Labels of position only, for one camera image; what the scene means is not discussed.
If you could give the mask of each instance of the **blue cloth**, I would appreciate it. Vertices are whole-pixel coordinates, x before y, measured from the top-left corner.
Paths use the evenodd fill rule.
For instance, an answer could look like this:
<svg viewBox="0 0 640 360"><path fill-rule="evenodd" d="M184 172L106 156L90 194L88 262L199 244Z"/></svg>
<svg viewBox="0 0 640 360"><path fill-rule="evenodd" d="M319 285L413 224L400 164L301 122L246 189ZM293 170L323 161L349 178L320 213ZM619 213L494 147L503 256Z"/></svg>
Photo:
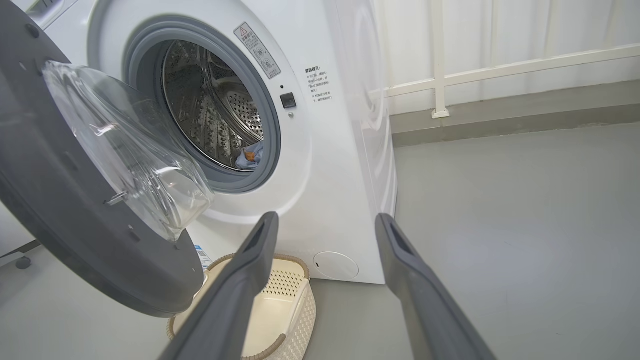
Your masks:
<svg viewBox="0 0 640 360"><path fill-rule="evenodd" d="M236 166L244 169L244 170L253 170L260 165L260 160L262 160L262 152L264 151L264 144L262 142L257 142L253 145L247 146L242 149L242 152L236 159ZM252 152L253 161L249 161L246 159L244 155L246 152Z"/></svg>

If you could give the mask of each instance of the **white railing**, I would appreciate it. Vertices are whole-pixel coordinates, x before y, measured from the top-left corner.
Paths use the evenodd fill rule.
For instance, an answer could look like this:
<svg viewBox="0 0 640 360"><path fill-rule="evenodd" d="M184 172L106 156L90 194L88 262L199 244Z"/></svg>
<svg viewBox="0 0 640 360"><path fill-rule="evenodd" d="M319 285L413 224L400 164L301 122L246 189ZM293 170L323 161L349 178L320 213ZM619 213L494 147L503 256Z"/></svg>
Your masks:
<svg viewBox="0 0 640 360"><path fill-rule="evenodd" d="M612 0L609 8L607 29L603 46L599 50L584 51L582 53L565 54L561 56L549 56L555 38L556 12L558 0L550 0L547 14L547 28L545 35L544 57L541 59L510 63L506 65L496 65L497 39L498 39L498 14L500 12L500 0L492 1L492 26L491 26L491 51L490 65L484 69L459 72L445 75L444 71L444 21L443 21L443 1L431 1L431 27L433 34L433 78L411 83L390 86L385 89L387 97L411 94L424 90L435 90L435 109L431 116L434 119L448 117L449 112L445 107L445 87L471 83L474 81L501 78L517 74L525 74L541 70L556 69L587 63L597 63L601 61L632 58L640 56L640 44L627 45L623 47L612 47L613 29L618 20L620 12L620 0Z"/></svg>

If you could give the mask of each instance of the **baseboard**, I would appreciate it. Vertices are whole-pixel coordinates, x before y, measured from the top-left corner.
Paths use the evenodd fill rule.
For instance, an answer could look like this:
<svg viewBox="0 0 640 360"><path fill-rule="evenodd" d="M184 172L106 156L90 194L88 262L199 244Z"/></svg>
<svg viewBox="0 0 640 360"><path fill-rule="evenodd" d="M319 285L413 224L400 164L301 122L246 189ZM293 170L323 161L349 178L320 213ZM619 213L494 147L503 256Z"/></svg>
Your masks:
<svg viewBox="0 0 640 360"><path fill-rule="evenodd" d="M585 86L391 117L394 147L584 126L640 122L640 81Z"/></svg>

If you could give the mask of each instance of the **warning label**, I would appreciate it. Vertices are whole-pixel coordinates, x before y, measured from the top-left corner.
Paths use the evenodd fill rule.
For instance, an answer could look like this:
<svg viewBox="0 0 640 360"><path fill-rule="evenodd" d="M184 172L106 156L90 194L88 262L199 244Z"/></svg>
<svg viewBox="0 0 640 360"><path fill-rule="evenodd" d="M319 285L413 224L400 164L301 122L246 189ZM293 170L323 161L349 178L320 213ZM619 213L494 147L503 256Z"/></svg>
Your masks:
<svg viewBox="0 0 640 360"><path fill-rule="evenodd" d="M253 57L260 63L264 73L267 74L267 78L271 79L280 73L280 67L278 67L276 61L271 57L267 48L264 47L264 44L246 22L240 25L240 27L234 31L234 34L236 34L238 39L242 41L244 46L249 49Z"/></svg>
<svg viewBox="0 0 640 360"><path fill-rule="evenodd" d="M329 76L319 66L305 69L307 83L311 90L311 99L314 102L323 102L333 99L329 91Z"/></svg>

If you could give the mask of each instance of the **barcode label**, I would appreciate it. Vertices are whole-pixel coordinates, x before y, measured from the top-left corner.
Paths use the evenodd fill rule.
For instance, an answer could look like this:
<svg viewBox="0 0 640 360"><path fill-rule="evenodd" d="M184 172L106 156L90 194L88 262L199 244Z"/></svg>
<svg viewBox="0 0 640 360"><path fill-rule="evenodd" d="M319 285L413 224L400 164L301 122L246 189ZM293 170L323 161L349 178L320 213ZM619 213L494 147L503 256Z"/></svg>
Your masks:
<svg viewBox="0 0 640 360"><path fill-rule="evenodd" d="M213 264L211 258L207 255L204 250L199 245L195 245L196 251L198 252L198 256L200 257L200 264L202 264L202 269L206 270L209 265Z"/></svg>

